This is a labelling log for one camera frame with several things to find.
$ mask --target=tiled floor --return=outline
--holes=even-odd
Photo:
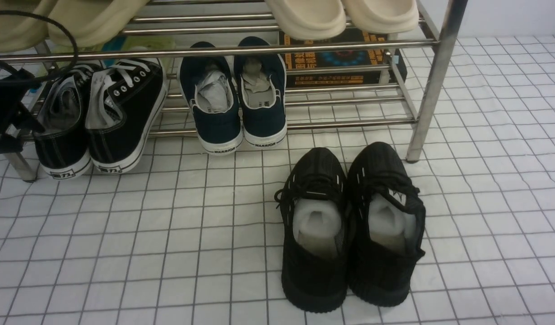
[[[431,53],[404,52],[419,103]],[[26,184],[0,157],[0,325],[555,325],[555,37],[461,39],[452,64],[422,160],[406,165],[428,210],[427,254],[401,306],[350,293],[315,315],[290,305],[280,284],[275,190],[314,146],[346,166],[374,141],[403,157],[410,128],[378,127],[298,132],[279,150],[222,158],[193,138],[159,139],[132,173],[63,183]],[[160,127],[190,121],[170,113]],[[37,165],[32,146],[25,156]]]

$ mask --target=black knit sneaker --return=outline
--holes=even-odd
[[[84,124],[92,76],[101,69],[100,62],[75,65],[52,85],[38,113],[45,131],[34,132],[34,146],[42,169],[54,179],[78,177],[91,167]]]
[[[401,304],[424,234],[426,209],[400,157],[389,144],[367,146],[351,165],[347,198],[356,233],[348,257],[348,284],[364,301]]]
[[[304,311],[330,312],[345,299],[344,182],[335,155],[314,148],[275,194],[285,228],[281,284],[286,298]]]
[[[167,97],[164,67],[154,58],[118,61],[93,76],[91,93],[85,127],[93,164],[102,173],[130,171]]]

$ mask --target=black cable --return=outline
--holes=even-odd
[[[36,20],[45,21],[46,23],[55,25],[68,37],[73,47],[73,58],[71,58],[69,64],[64,68],[53,71],[52,73],[46,76],[37,77],[33,79],[0,80],[0,86],[9,86],[9,87],[31,86],[31,85],[34,85],[35,83],[55,80],[56,78],[60,78],[67,75],[68,72],[75,67],[75,65],[77,64],[77,61],[79,61],[79,48],[77,47],[77,41],[75,40],[75,37],[73,37],[73,35],[71,35],[69,30],[66,29],[63,25],[61,25],[58,21],[52,20],[46,16],[41,16],[39,14],[34,14],[30,12],[21,12],[18,10],[0,10],[0,16],[23,16],[23,17],[33,18]],[[0,68],[3,70],[6,70],[12,76],[18,76],[18,71],[13,66],[1,60],[0,60]]]

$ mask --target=shoe rack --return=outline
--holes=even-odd
[[[263,0],[152,0],[148,6],[170,6],[170,5],[215,5],[215,4],[245,4],[263,2]],[[452,56],[453,48],[456,43],[457,34],[460,29],[462,18],[466,9],[468,0],[449,0],[447,10],[444,17],[442,29],[438,29],[430,19],[428,12],[424,6],[418,1],[420,10],[419,26],[424,33],[424,39],[413,40],[395,40],[395,35],[390,35],[388,41],[380,43],[328,43],[317,45],[300,45],[300,46],[269,46],[269,47],[217,47],[214,49],[174,49],[164,51],[119,51],[119,52],[87,52],[80,53],[80,60],[105,60],[110,58],[134,58],[134,57],[189,57],[189,56],[232,56],[235,54],[261,54],[261,53],[301,53],[301,52],[327,52],[327,51],[349,51],[349,50],[383,50],[385,64],[377,66],[351,66],[351,67],[335,67],[335,68],[318,68],[309,70],[297,70],[290,72],[292,74],[324,74],[337,72],[350,72],[362,70],[379,70],[382,75],[380,84],[375,85],[349,85],[334,87],[312,87],[312,88],[294,88],[286,91],[286,95],[298,94],[319,94],[333,93],[337,91],[396,91],[398,95],[372,96],[367,98],[345,98],[345,99],[324,99],[309,101],[288,101],[287,109],[295,109],[295,107],[310,107],[317,105],[333,106],[336,105],[363,105],[368,103],[385,103],[385,102],[401,102],[405,108],[408,117],[393,119],[369,119],[355,121],[333,121],[320,123],[289,123],[289,130],[311,130],[325,128],[346,128],[346,127],[371,127],[378,125],[397,125],[410,124],[413,127],[413,136],[407,152],[406,161],[415,163],[420,159],[422,147],[428,133],[432,116],[438,103],[438,96],[442,90],[442,84],[446,75],[446,70]],[[273,23],[255,23],[260,20],[270,20],[273,16],[271,13],[247,13],[247,14],[203,14],[195,16],[159,16],[159,17],[136,17],[131,20],[131,24],[159,24],[174,23],[179,24],[177,28],[125,28],[121,35],[189,35],[204,33],[253,33],[279,31],[279,26]],[[250,21],[253,25],[232,25],[220,27],[183,27],[183,23],[223,23],[228,21]],[[396,49],[412,48],[412,47],[431,47],[434,51],[434,61],[428,76],[428,83],[424,90],[424,96],[420,107],[415,107],[410,95],[405,87],[396,64],[393,62],[393,56]],[[48,47],[44,44],[36,47],[38,54],[12,54],[0,56],[9,64],[33,64],[43,63],[47,68],[55,66],[55,62],[69,61],[72,54],[52,54]],[[389,83],[389,72],[392,71],[397,82]],[[174,74],[168,75],[169,79],[176,79]],[[50,90],[45,84],[38,91],[35,100],[28,107],[33,113],[38,113],[46,94]],[[182,95],[169,94],[169,100],[182,99]],[[187,107],[178,107],[165,105],[162,110],[167,113],[188,114]],[[191,136],[195,135],[194,128],[184,130],[154,130],[150,135],[153,138],[161,138],[166,136]],[[30,135],[17,134],[27,141]],[[20,177],[24,181],[34,181],[36,179],[36,171],[30,168],[29,164],[21,154],[7,154],[7,159],[11,165],[17,170]]]

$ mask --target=slipper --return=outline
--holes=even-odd
[[[0,0],[0,10],[20,10],[48,16],[56,0]],[[28,49],[44,41],[47,23],[21,16],[0,16],[0,53]]]
[[[279,27],[300,40],[327,39],[345,29],[340,0],[265,0]]]
[[[418,26],[416,0],[343,0],[356,27],[370,33],[403,33]]]
[[[65,26],[79,47],[103,44],[115,37],[149,0],[58,0],[50,18]],[[60,29],[48,25],[51,40],[69,46]]]

